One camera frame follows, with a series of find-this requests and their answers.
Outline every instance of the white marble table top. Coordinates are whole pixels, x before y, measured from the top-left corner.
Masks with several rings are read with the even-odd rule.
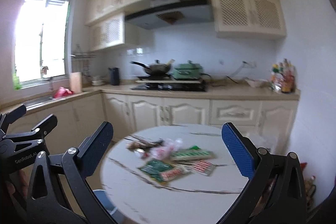
[[[241,176],[221,138],[221,130],[198,124],[162,126],[135,133],[149,140],[183,140],[183,148],[197,145],[211,150],[216,165],[209,177],[191,172],[162,186],[137,167],[146,163],[121,140],[104,158],[101,181],[121,213],[141,224],[215,224],[230,208],[248,179]]]

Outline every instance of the power outlet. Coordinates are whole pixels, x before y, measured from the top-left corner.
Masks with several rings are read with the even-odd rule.
[[[257,67],[257,62],[255,61],[243,61],[243,68],[255,69]]]

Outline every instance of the sink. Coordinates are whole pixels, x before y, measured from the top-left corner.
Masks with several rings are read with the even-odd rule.
[[[32,99],[32,100],[28,100],[23,102],[23,104],[26,106],[26,108],[30,108],[33,106],[38,106],[38,105],[42,105],[46,102],[55,100],[52,96],[48,95],[48,96],[43,96],[40,98],[36,98],[36,99]]]

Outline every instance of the window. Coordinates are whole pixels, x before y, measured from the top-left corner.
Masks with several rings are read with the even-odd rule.
[[[65,75],[68,11],[69,0],[25,0],[16,23],[15,67],[20,82]]]

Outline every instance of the gas stove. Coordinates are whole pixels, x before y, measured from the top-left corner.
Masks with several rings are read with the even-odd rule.
[[[170,75],[139,76],[137,83],[141,85],[131,88],[132,90],[170,90],[170,91],[199,91],[207,90],[206,82],[199,80],[175,80]]]

